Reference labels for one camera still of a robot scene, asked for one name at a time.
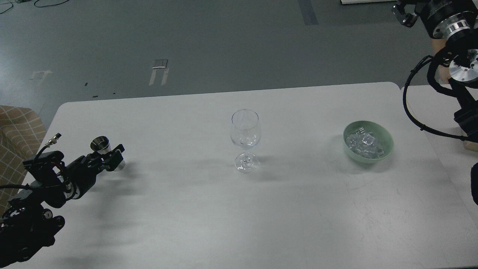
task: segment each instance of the robotic arm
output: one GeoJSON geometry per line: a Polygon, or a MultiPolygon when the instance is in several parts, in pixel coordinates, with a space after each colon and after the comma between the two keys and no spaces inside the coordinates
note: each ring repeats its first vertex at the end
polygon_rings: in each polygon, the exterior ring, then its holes
{"type": "MultiPolygon", "coordinates": [[[[425,57],[412,70],[403,90],[403,106],[410,120],[423,131],[433,134],[478,142],[478,101],[466,87],[478,89],[478,10],[472,0],[398,0],[392,7],[398,21],[412,27],[418,17],[422,19],[428,35],[433,39],[446,39],[446,44],[435,56],[425,57]],[[406,13],[406,5],[415,5],[414,13],[406,13]],[[413,76],[430,64],[427,80],[437,92],[455,97],[461,109],[454,120],[467,136],[445,134],[416,120],[406,103],[407,88],[413,76]],[[449,67],[451,89],[441,86],[435,79],[438,66],[449,67]]],[[[471,195],[478,204],[478,163],[471,170],[471,195]]]]}
{"type": "Polygon", "coordinates": [[[23,190],[9,200],[11,208],[0,219],[0,267],[27,261],[42,247],[55,243],[54,236],[65,225],[65,219],[53,217],[51,210],[41,206],[42,202],[60,208],[68,200],[81,198],[95,184],[97,174],[124,165],[123,145],[110,150],[108,139],[101,136],[90,145],[93,153],[80,156],[65,166],[60,151],[42,153],[60,136],[55,135],[39,154],[23,162],[35,178],[31,185],[1,186],[23,190]]]}

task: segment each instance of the white table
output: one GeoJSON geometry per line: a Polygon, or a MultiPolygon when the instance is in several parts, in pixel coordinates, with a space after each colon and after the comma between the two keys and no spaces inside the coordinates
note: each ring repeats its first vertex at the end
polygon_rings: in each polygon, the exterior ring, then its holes
{"type": "Polygon", "coordinates": [[[66,219],[55,245],[12,268],[478,264],[477,227],[392,83],[67,103],[46,137],[57,132],[66,163],[105,135],[124,144],[127,166],[54,210],[66,219]],[[250,174],[235,170],[229,138],[242,108],[262,128],[250,174]],[[342,131],[357,120],[393,134],[386,160],[344,153],[342,131]]]}
{"type": "MultiPolygon", "coordinates": [[[[469,89],[469,92],[475,99],[478,98],[477,89],[469,89]]],[[[407,101],[415,118],[422,123],[445,133],[462,135],[460,127],[453,120],[453,114],[460,109],[455,98],[437,93],[431,86],[425,85],[410,86],[407,101]]],[[[478,205],[473,201],[470,192],[470,171],[478,162],[478,152],[466,150],[460,140],[426,132],[425,134],[456,186],[475,224],[478,225],[478,205]]]]}

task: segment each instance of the black cable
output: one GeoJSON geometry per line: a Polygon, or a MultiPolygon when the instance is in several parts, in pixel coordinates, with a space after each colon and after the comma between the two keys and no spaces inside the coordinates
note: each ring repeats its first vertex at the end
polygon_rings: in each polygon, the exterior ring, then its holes
{"type": "Polygon", "coordinates": [[[37,6],[36,3],[37,3],[38,1],[40,1],[40,0],[36,0],[36,1],[33,3],[33,5],[34,5],[35,7],[37,7],[37,8],[46,8],[46,7],[59,6],[59,5],[64,4],[64,3],[66,3],[66,2],[68,2],[68,1],[70,1],[70,0],[66,0],[66,1],[63,1],[63,2],[58,3],[58,4],[46,5],[46,6],[37,6]]]}
{"type": "Polygon", "coordinates": [[[435,134],[435,135],[439,135],[439,136],[444,136],[444,137],[450,137],[450,138],[455,138],[455,139],[459,139],[461,141],[470,141],[470,142],[478,142],[478,139],[472,139],[472,138],[469,138],[467,136],[462,136],[462,135],[453,135],[453,134],[447,134],[447,133],[443,133],[443,132],[440,132],[438,130],[435,130],[433,128],[430,128],[428,126],[426,126],[425,124],[421,123],[420,121],[418,121],[417,119],[415,119],[412,114],[410,113],[409,109],[408,109],[408,106],[407,106],[407,90],[408,90],[408,86],[410,85],[413,77],[416,75],[416,73],[418,73],[418,71],[420,71],[420,69],[422,69],[424,66],[426,66],[427,64],[429,64],[431,61],[433,60],[433,57],[428,55],[426,57],[424,57],[418,64],[417,66],[412,70],[410,71],[411,74],[408,76],[408,79],[407,79],[407,82],[405,83],[405,86],[403,88],[403,108],[405,109],[405,113],[407,114],[408,118],[415,124],[417,125],[419,128],[420,128],[420,131],[427,131],[431,134],[435,134]]]}
{"type": "Polygon", "coordinates": [[[10,185],[1,185],[0,189],[23,189],[23,190],[38,190],[38,189],[49,189],[49,188],[57,188],[57,187],[62,187],[63,185],[53,185],[53,186],[44,186],[44,187],[32,187],[28,185],[16,185],[16,184],[10,184],[10,185]]]}
{"type": "Polygon", "coordinates": [[[40,151],[35,156],[35,159],[33,159],[33,162],[31,164],[31,166],[33,166],[36,163],[36,161],[38,161],[38,157],[40,157],[40,155],[43,153],[43,151],[45,151],[47,148],[48,148],[47,146],[44,146],[44,147],[42,147],[42,149],[40,149],[40,151]]]}
{"type": "Polygon", "coordinates": [[[12,2],[3,3],[2,5],[6,5],[6,4],[10,4],[11,7],[9,7],[9,8],[8,8],[7,10],[5,10],[5,11],[2,11],[0,14],[3,14],[3,13],[5,13],[5,12],[7,12],[7,11],[9,11],[9,10],[11,10],[11,9],[13,8],[13,3],[12,3],[12,2]]]}

